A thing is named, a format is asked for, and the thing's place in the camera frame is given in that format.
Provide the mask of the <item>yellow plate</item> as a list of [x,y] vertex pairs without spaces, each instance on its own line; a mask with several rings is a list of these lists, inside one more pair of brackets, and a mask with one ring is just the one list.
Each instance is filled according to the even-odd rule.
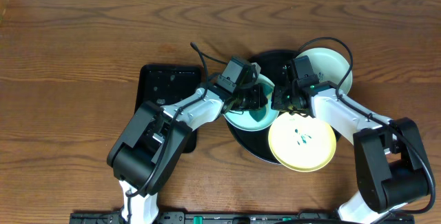
[[313,172],[326,166],[336,151],[336,135],[324,121],[299,114],[281,114],[270,126],[271,153],[285,167]]

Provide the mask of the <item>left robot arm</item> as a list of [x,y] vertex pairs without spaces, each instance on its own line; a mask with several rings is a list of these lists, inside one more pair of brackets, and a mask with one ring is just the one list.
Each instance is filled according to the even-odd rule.
[[228,92],[204,83],[172,105],[141,104],[107,156],[123,190],[121,223],[153,223],[158,192],[170,178],[192,132],[229,110],[258,110],[267,102],[264,86]]

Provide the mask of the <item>light blue plate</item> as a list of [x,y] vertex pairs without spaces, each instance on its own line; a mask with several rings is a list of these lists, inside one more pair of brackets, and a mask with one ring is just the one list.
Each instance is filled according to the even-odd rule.
[[239,130],[256,132],[268,128],[278,117],[279,111],[271,108],[271,97],[274,91],[274,83],[266,76],[260,74],[257,84],[262,85],[263,93],[268,103],[258,110],[234,110],[223,116],[227,122]]

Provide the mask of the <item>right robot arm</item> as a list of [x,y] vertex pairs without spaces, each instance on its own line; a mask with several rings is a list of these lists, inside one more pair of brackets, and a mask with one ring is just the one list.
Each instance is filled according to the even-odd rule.
[[376,114],[331,81],[277,85],[271,106],[284,117],[308,114],[352,143],[358,191],[338,208],[341,221],[380,223],[392,214],[424,214],[434,206],[435,179],[411,119]]

